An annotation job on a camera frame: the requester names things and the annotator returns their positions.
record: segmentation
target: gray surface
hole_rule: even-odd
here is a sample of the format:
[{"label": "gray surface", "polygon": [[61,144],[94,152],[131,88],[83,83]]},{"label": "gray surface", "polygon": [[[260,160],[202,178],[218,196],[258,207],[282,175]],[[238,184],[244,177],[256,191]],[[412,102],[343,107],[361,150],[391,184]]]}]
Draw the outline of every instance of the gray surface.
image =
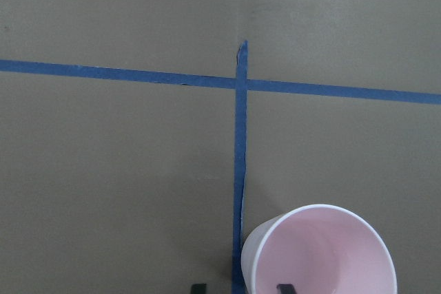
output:
[{"label": "gray surface", "polygon": [[311,203],[352,210],[383,237],[401,294],[441,287],[441,109],[249,94],[245,234]]},{"label": "gray surface", "polygon": [[0,59],[234,75],[238,0],[0,4]]},{"label": "gray surface", "polygon": [[441,92],[441,0],[249,0],[252,78]]},{"label": "gray surface", "polygon": [[232,91],[0,73],[0,105],[0,292],[229,292]]}]

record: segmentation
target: cup rim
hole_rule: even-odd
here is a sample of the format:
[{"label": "cup rim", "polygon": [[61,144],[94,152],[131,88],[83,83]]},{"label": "cup rim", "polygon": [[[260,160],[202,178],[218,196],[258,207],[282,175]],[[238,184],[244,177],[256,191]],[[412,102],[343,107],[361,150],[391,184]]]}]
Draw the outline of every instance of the cup rim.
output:
[{"label": "cup rim", "polygon": [[343,213],[346,213],[346,214],[350,215],[351,217],[354,217],[356,220],[360,221],[363,225],[366,226],[366,228],[368,228],[368,230],[370,230],[370,232],[372,234],[375,235],[377,241],[380,243],[380,246],[381,246],[383,252],[386,254],[389,268],[392,270],[393,293],[396,294],[398,292],[398,285],[397,285],[397,277],[396,277],[395,267],[393,265],[391,254],[390,254],[389,250],[387,249],[386,244],[384,243],[383,239],[380,237],[380,235],[377,233],[377,231],[367,221],[365,221],[363,218],[361,218],[359,215],[357,215],[356,213],[353,213],[350,210],[347,210],[347,209],[342,208],[342,207],[334,206],[332,204],[308,204],[308,205],[303,206],[303,207],[298,207],[298,208],[296,208],[294,210],[291,210],[291,211],[281,215],[281,217],[279,217],[279,219],[277,221],[275,221],[270,226],[270,228],[267,230],[267,232],[264,234],[262,240],[260,241],[259,246],[258,246],[257,251],[256,251],[256,254],[255,254],[254,259],[253,259],[252,274],[251,274],[252,293],[257,293],[257,291],[256,291],[257,264],[258,264],[260,255],[262,253],[263,247],[264,247],[265,243],[267,242],[268,238],[270,237],[270,235],[274,232],[274,230],[283,221],[285,221],[290,216],[292,216],[292,215],[294,215],[296,213],[299,213],[301,211],[304,211],[304,210],[316,209],[316,208],[328,208],[328,209],[338,210],[338,211],[341,211]]}]

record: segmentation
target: blue tape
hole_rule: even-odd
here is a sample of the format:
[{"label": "blue tape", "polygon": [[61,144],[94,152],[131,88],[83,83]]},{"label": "blue tape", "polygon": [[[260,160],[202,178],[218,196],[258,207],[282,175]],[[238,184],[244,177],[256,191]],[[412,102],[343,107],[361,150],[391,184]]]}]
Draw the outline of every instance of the blue tape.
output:
[{"label": "blue tape", "polygon": [[248,80],[249,91],[313,94],[315,96],[339,96],[343,98],[362,98],[406,103],[429,103],[441,105],[441,94],[417,93],[393,90],[367,89],[306,83]]},{"label": "blue tape", "polygon": [[112,69],[82,65],[59,65],[27,61],[0,60],[0,71],[111,79],[117,81],[218,87],[224,89],[236,88],[236,79],[227,77],[173,74],[169,72],[147,72],[143,70]]},{"label": "blue tape", "polygon": [[248,42],[245,41],[239,49],[236,68],[232,294],[245,293],[240,256],[243,243],[243,197],[245,191],[245,174],[247,171],[247,67]]}]

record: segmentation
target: cup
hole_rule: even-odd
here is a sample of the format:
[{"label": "cup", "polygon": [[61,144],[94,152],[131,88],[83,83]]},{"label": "cup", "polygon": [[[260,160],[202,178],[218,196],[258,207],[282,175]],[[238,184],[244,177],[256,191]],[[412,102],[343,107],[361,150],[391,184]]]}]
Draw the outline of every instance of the cup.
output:
[{"label": "cup", "polygon": [[250,294],[396,294],[396,273],[386,245],[356,214],[311,204],[255,228],[242,250]]}]

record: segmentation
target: pink cup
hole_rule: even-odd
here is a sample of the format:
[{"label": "pink cup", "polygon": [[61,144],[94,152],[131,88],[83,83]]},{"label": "pink cup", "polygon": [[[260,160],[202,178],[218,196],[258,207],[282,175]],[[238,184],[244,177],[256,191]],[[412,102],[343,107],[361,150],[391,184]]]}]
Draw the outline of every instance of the pink cup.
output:
[{"label": "pink cup", "polygon": [[311,204],[255,228],[242,252],[250,294],[396,294],[391,256],[361,217],[336,206]]}]

